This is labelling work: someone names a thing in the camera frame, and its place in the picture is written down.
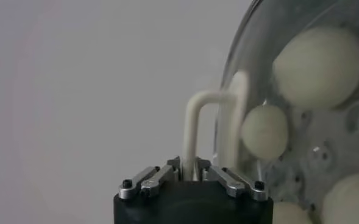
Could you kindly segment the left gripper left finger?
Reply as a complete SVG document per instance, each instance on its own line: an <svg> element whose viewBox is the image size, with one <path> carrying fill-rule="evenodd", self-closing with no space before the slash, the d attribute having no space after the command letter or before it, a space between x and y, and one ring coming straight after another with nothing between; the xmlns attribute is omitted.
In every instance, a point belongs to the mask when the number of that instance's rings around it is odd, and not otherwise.
<svg viewBox="0 0 359 224"><path fill-rule="evenodd" d="M180 180L180 157L167 160L162 167L149 166L131 179L125 179L118 189L118 197L122 200L131 200L137 195L144 194L154 197L166 182Z"/></svg>

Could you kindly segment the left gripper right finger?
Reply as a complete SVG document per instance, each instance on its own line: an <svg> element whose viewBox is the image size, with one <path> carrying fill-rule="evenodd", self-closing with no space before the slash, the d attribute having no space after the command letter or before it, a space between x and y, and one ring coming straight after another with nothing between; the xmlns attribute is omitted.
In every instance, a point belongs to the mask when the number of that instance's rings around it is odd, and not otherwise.
<svg viewBox="0 0 359 224"><path fill-rule="evenodd" d="M268 190L263 181L252 180L233 169L213 166L210 161L200 157L196 157L196 178L200 181L218 182L226 194L233 198L248 194L255 201L268 200Z"/></svg>

